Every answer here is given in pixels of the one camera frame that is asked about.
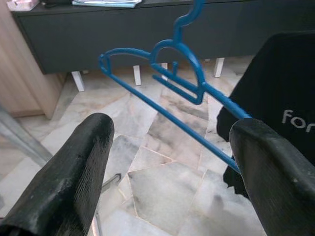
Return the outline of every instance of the dark gray cabinet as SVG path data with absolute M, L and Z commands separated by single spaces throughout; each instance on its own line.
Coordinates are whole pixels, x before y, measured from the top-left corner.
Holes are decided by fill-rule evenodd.
M 43 73 L 97 69 L 98 56 L 116 47 L 150 51 L 172 38 L 174 20 L 190 1 L 144 0 L 134 9 L 37 6 L 13 13 Z M 255 54 L 271 35 L 315 30 L 315 0 L 209 0 L 184 29 L 184 41 L 201 59 Z M 181 56 L 164 49 L 160 62 Z M 116 56 L 114 66 L 145 64 Z

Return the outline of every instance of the wooden cabinet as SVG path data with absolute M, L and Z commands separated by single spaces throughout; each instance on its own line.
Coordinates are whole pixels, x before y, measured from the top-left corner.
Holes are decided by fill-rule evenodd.
M 0 104 L 13 116 L 51 118 L 64 78 L 43 75 L 5 1 L 0 1 Z

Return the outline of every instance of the black cloth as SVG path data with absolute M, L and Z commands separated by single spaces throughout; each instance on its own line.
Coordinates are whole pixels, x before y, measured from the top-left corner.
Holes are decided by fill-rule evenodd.
M 231 100 L 288 139 L 315 165 L 315 32 L 271 37 L 233 90 Z M 229 141 L 237 119 L 222 108 L 217 132 Z M 236 194 L 248 198 L 241 176 L 228 167 L 223 175 Z

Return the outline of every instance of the floor tile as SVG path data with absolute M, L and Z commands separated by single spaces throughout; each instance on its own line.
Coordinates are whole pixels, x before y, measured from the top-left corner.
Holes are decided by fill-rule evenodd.
M 121 209 L 115 210 L 102 222 L 102 229 L 105 236 L 170 236 Z
M 125 200 L 130 199 L 132 197 L 132 190 L 128 175 L 125 175 L 125 177 L 123 177 L 123 179 L 118 185 L 118 188 L 121 191 Z
M 105 170 L 104 181 L 107 181 L 115 174 L 125 176 L 139 150 L 141 139 L 118 136 L 109 152 L 108 162 Z
M 58 125 L 65 125 L 70 122 L 82 122 L 89 115 L 102 112 L 112 103 L 120 100 L 127 100 L 130 93 L 123 87 L 88 90 L 78 93 L 68 106 Z M 108 110 L 108 115 L 112 117 L 117 108 Z
M 3 197 L 0 195 L 0 209 L 4 207 Z
M 169 162 L 172 162 L 170 158 L 163 156 L 157 152 L 148 150 L 144 147 L 140 147 L 129 171 L 147 169 Z
M 217 134 L 215 125 L 212 126 L 210 122 L 205 135 L 205 139 L 214 144 L 229 157 L 232 156 L 230 143 L 226 142 Z M 211 170 L 223 175 L 226 167 L 227 164 L 219 159 L 215 154 L 213 154 L 205 147 L 202 148 L 198 170 L 202 172 L 206 172 L 206 170 Z
M 125 212 L 129 213 L 130 215 L 137 216 L 136 209 L 134 207 L 133 197 L 129 198 L 124 203 L 122 203 L 121 209 L 123 209 Z
M 173 71 L 172 64 L 169 63 L 168 67 L 171 71 Z M 190 63 L 187 61 L 180 61 L 179 62 L 177 75 L 180 76 L 181 78 L 183 78 L 184 80 L 190 82 L 191 84 L 195 85 L 195 86 L 198 85 L 195 72 L 194 72 L 193 68 L 191 67 Z M 207 99 L 205 96 L 203 97 L 203 102 L 207 103 Z
M 160 103 L 171 113 L 181 113 L 183 116 L 189 114 L 208 120 L 208 104 L 206 102 L 195 105 L 170 89 L 163 90 Z
M 125 199 L 118 187 L 113 186 L 101 194 L 98 201 L 98 212 L 103 222 L 113 211 L 120 208 Z
M 185 123 L 204 136 L 207 121 L 190 116 Z M 202 145 L 161 114 L 157 114 L 142 146 L 173 160 L 198 167 Z
M 129 172 L 138 216 L 175 235 L 188 213 L 202 174 L 180 164 Z
M 113 73 L 130 85 L 134 83 L 132 66 L 114 68 Z M 85 91 L 121 87 L 113 79 L 104 75 L 101 70 L 91 70 L 88 74 L 81 75 L 85 84 Z
M 63 117 L 65 111 L 78 93 L 79 91 L 72 75 L 68 74 L 51 121 L 59 121 Z
M 40 167 L 36 163 L 25 158 L 1 180 L 0 197 L 4 206 L 0 209 L 0 217 L 6 216 L 39 170 Z
M 227 188 L 222 176 L 207 171 L 179 235 L 262 236 L 263 228 L 250 203 Z
M 224 60 L 224 65 L 226 70 L 230 70 L 236 76 L 242 76 L 252 59 L 253 56 L 230 57 Z
M 116 132 L 138 138 L 148 132 L 157 114 L 157 111 L 131 94 L 113 102 L 100 112 L 111 116 Z
M 58 121 L 48 120 L 46 116 L 23 117 L 17 120 L 39 141 L 43 140 L 58 124 Z
M 63 125 L 58 125 L 41 141 L 41 144 L 47 148 L 52 155 L 55 155 L 80 123 L 81 122 L 78 121 L 72 121 Z
M 24 153 L 14 147 L 0 146 L 0 181 L 9 174 L 24 158 Z

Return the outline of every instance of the metal chair leg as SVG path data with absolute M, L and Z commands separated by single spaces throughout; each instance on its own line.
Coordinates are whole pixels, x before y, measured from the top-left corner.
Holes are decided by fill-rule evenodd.
M 30 135 L 1 105 L 0 133 L 41 167 L 52 157 L 52 154 Z

